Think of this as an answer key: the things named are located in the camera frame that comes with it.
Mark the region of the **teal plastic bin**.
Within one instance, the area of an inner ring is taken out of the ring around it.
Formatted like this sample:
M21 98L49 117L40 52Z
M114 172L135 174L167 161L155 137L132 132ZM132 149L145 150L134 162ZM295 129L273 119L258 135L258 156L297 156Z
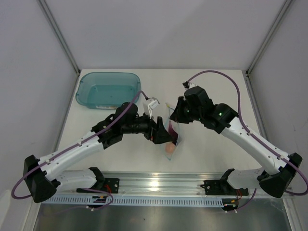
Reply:
M84 75L75 94L76 101L89 109L116 109L138 101L140 78L127 72L90 72Z

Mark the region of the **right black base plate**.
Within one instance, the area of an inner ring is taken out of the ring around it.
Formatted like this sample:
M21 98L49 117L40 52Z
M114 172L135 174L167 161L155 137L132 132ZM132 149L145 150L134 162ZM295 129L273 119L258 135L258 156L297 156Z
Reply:
M204 180L203 184L200 185L204 189L206 195L214 196L248 196L248 189L240 188L234 189L227 182L220 180Z

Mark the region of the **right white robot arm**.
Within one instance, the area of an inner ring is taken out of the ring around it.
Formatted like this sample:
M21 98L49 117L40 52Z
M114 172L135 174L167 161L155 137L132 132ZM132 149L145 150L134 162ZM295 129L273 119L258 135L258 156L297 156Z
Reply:
M241 123L239 114L227 104L213 104L199 86L187 89L178 97L170 119L182 124L199 121L207 129L236 143L261 165L261 168L251 170L228 169L219 180L220 190L225 194L241 188L255 188L280 198L302 162L299 154L288 154L249 130Z

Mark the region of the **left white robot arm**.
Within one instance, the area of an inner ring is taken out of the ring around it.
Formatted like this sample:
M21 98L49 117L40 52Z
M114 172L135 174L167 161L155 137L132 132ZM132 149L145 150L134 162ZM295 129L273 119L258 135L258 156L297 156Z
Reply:
M139 115L137 105L123 103L67 151L57 151L41 158L31 155L24 160L25 183L33 201L41 203L56 193L70 190L100 192L105 178L97 167L77 171L68 168L122 141L125 134L142 134L154 144L173 140L160 116L154 121L149 113Z

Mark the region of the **aluminium frame post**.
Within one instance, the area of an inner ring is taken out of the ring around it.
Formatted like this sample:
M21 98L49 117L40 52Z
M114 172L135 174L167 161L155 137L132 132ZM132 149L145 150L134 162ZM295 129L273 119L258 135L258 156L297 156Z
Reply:
M275 16L273 22L271 23L265 37L263 38L256 54L254 55L252 61L250 62L247 70L246 75L248 77L251 76L253 70L261 60L262 56L264 55L265 51L267 50L268 46L270 45L271 41L275 37L277 31L279 30L280 26L282 25L285 17L287 16L288 12L290 11L292 5L295 3L295 0L284 0L282 6L280 7L277 15Z
M56 39L58 40L64 54L68 58L70 65L72 66L73 70L79 74L81 72L80 68L78 67L78 64L71 52L71 49L69 48L66 39L63 36L63 33L47 3L46 0L37 0L37 3L39 7L41 8L42 13L44 14L47 22L49 23L49 26L51 27Z

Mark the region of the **aluminium mounting rail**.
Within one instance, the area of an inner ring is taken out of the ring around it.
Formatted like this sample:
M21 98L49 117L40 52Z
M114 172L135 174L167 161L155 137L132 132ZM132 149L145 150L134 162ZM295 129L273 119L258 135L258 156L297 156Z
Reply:
M200 187L205 180L218 180L221 173L137 173L103 172L106 178L118 178L116 195L204 197Z

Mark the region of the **pink egg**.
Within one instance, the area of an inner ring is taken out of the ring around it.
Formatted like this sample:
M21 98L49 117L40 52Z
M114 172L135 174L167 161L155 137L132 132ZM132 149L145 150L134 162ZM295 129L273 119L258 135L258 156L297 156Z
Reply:
M165 152L168 154L172 154L175 151L175 149L176 149L176 146L173 143L168 143L165 146Z

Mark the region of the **clear zip top bag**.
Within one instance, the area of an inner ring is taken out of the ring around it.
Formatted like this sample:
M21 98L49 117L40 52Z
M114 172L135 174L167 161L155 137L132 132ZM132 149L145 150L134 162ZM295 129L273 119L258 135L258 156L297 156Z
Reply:
M163 124L169 135L171 135L172 141L160 144L160 150L161 153L169 161L171 161L173 155L179 149L179 145L181 142L180 125L179 123L170 120L170 116L173 114L175 106L170 103L165 103L165 105L166 107L164 109Z

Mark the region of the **left aluminium frame post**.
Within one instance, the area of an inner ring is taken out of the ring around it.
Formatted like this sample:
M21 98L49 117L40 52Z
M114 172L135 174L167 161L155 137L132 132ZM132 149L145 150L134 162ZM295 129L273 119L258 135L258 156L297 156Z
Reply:
M73 70L79 74L81 72L80 68L78 67L78 64L71 52L71 49L69 48L66 39L63 36L63 33L47 3L46 0L37 0L37 3L39 7L41 8L42 13L44 14L47 22L49 23L49 26L51 27L56 39L58 40L64 54L68 58L70 65L72 66Z

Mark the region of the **right aluminium frame post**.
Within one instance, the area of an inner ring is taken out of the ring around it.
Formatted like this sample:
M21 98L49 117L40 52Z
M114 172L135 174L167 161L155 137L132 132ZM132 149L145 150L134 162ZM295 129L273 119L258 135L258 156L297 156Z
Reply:
M288 12L290 11L292 5L295 3L295 0L284 0L282 6L280 7L277 15L275 16L273 22L271 23L265 37L263 38L256 54L254 55L252 61L250 62L247 70L246 75L248 77L251 76L253 70L261 60L262 56L264 55L265 51L267 50L268 46L270 45L271 41L275 37L277 31L279 30L280 26L282 25L285 17L287 16Z

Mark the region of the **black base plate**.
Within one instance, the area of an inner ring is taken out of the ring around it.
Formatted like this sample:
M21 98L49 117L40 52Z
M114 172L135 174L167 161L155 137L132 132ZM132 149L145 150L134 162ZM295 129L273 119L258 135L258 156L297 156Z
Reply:
M204 180L203 184L200 185L204 189L206 195L214 196L248 196L248 189L240 188L234 189L227 182L220 180Z
M85 190L86 186L90 186L90 189L105 191L108 193L118 193L119 178L106 178L104 180L96 180L95 178L79 178L77 179L76 189L77 193L89 193L89 190Z

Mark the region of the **purple eggplant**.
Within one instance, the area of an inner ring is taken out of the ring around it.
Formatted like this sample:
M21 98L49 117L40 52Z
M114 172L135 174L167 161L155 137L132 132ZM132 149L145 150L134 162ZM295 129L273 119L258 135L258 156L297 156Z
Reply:
M178 135L178 133L175 131L175 129L174 129L173 124L172 124L171 121L169 121L168 132L169 132L169 134L170 134L171 137L172 137L172 142L177 142L179 135Z

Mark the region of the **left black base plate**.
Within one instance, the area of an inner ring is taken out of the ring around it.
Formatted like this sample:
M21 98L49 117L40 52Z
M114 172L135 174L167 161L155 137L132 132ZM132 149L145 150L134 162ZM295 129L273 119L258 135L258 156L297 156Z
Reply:
M95 178L79 178L77 179L76 189L77 193L89 193L89 190L85 190L86 186L90 186L90 189L105 191L108 193L118 193L119 178L106 178L104 180L96 180Z

